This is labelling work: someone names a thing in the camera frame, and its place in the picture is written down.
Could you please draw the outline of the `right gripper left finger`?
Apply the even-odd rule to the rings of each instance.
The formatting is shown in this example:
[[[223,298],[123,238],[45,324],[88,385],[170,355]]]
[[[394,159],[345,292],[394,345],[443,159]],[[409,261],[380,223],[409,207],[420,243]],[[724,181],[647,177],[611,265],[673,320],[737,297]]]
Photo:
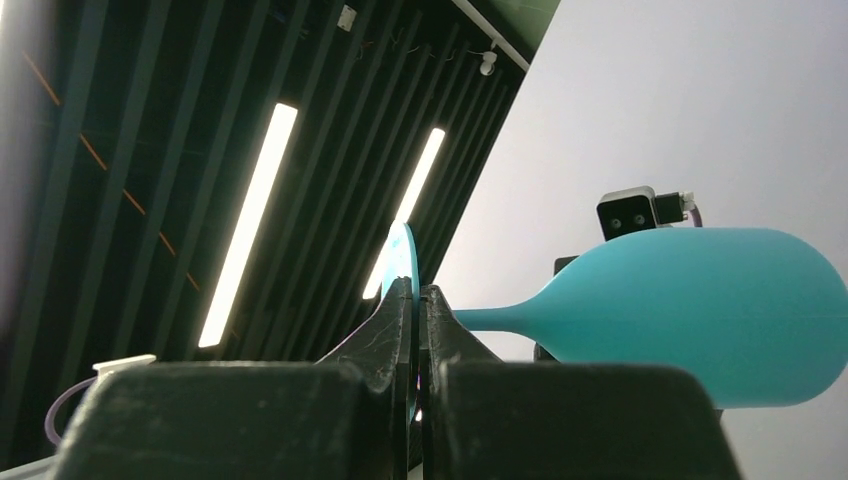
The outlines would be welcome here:
[[[106,377],[77,410],[53,479],[403,479],[412,289],[309,362],[191,362]]]

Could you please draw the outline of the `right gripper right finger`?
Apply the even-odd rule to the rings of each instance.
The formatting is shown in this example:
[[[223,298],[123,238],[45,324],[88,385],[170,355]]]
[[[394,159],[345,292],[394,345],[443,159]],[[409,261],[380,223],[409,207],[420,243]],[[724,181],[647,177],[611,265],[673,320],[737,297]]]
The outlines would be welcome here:
[[[737,479],[701,385],[674,368],[505,362],[421,293],[427,479]]]

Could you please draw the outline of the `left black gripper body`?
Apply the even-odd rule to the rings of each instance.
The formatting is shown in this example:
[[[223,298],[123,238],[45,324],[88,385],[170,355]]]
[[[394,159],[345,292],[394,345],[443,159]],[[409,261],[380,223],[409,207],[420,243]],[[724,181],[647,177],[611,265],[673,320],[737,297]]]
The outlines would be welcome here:
[[[556,276],[562,269],[564,269],[566,266],[568,266],[572,261],[574,261],[577,258],[578,258],[577,255],[557,258],[554,261],[553,275]],[[546,350],[542,345],[540,345],[539,343],[535,343],[534,349],[533,349],[533,361],[534,362],[548,362],[548,361],[556,362],[556,358],[553,355],[551,355],[550,352],[548,350]]]

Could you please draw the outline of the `cyan wine glass back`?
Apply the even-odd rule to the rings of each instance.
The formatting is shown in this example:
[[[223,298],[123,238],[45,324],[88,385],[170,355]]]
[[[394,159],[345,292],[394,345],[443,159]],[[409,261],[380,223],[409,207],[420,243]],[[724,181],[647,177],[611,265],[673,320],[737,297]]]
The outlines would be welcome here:
[[[716,410],[808,402],[847,365],[842,276],[815,246],[769,228],[627,234],[526,298],[447,313],[471,337],[532,340],[549,369],[680,373]]]

